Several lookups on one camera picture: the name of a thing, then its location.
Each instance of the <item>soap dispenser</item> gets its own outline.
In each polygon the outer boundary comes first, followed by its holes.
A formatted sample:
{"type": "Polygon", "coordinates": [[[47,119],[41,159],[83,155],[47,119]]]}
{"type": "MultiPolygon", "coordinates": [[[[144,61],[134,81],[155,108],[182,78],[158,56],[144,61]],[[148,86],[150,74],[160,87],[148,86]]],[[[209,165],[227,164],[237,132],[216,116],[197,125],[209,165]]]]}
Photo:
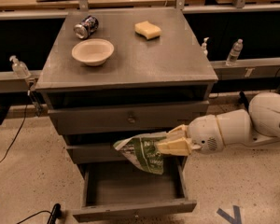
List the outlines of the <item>soap dispenser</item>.
{"type": "Polygon", "coordinates": [[[207,40],[209,39],[209,37],[206,37],[204,40],[203,40],[203,44],[202,44],[202,49],[203,49],[203,53],[205,54],[205,56],[207,56],[208,54],[208,51],[207,51],[207,40]]]}
{"type": "Polygon", "coordinates": [[[11,56],[9,60],[12,62],[12,70],[18,78],[28,78],[31,73],[24,62],[18,60],[16,56],[11,56]]]}

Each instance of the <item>gray cabinet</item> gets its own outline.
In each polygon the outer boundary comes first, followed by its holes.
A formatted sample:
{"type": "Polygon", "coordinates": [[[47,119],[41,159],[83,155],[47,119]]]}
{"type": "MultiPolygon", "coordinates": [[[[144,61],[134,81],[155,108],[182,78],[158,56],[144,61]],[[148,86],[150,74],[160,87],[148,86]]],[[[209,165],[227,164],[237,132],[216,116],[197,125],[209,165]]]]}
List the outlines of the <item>gray cabinet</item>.
{"type": "Polygon", "coordinates": [[[217,81],[180,10],[93,11],[100,21],[93,37],[115,45],[99,67],[71,57],[79,42],[71,28],[87,14],[69,13],[37,82],[49,116],[74,163],[85,167],[84,202],[78,221],[190,212],[182,164],[166,158],[163,175],[138,170],[112,146],[140,133],[166,131],[204,115],[217,81]],[[139,21],[162,28],[146,41],[139,21]]]}

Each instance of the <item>tape mark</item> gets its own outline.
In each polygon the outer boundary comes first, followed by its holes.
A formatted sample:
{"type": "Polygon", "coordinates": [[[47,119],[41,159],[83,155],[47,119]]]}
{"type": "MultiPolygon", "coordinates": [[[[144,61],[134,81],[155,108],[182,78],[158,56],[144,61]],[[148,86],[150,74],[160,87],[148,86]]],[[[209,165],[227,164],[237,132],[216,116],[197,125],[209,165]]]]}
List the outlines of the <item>tape mark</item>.
{"type": "Polygon", "coordinates": [[[233,206],[234,218],[224,212],[221,208],[218,208],[217,213],[226,219],[230,224],[242,224],[240,207],[237,205],[233,206]]]}

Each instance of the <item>hand sanitizer bottle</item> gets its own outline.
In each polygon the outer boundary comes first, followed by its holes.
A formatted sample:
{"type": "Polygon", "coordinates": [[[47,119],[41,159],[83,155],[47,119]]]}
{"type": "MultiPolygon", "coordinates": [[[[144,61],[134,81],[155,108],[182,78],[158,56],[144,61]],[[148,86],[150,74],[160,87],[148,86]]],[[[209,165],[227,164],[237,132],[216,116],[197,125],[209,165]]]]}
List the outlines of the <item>hand sanitizer bottle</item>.
{"type": "Polygon", "coordinates": [[[203,43],[202,43],[202,50],[203,50],[203,53],[205,54],[205,56],[207,56],[208,54],[208,50],[206,49],[207,48],[207,40],[209,39],[209,37],[206,37],[204,40],[203,40],[203,43]]]}
{"type": "Polygon", "coordinates": [[[27,65],[24,62],[19,61],[16,56],[11,56],[9,60],[13,62],[11,67],[18,78],[28,78],[31,75],[27,65]]]}
{"type": "Polygon", "coordinates": [[[237,59],[240,56],[241,50],[243,48],[243,40],[238,39],[232,46],[231,52],[228,55],[226,65],[227,66],[234,66],[237,59]]]}

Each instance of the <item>gray tabletop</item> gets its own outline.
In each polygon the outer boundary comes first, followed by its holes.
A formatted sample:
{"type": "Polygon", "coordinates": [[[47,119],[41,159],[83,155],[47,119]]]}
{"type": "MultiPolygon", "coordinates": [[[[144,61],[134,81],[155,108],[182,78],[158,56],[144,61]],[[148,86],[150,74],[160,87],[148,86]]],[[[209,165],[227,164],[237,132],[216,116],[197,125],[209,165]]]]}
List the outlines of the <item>gray tabletop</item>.
{"type": "Polygon", "coordinates": [[[132,88],[205,84],[217,81],[182,12],[175,8],[131,8],[72,11],[50,52],[37,82],[39,91],[82,91],[103,88],[132,88]],[[110,41],[115,51],[101,66],[89,67],[72,57],[79,42],[73,31],[88,14],[100,22],[90,37],[110,41]],[[134,25],[149,21],[161,28],[161,36],[146,40],[134,25]]]}

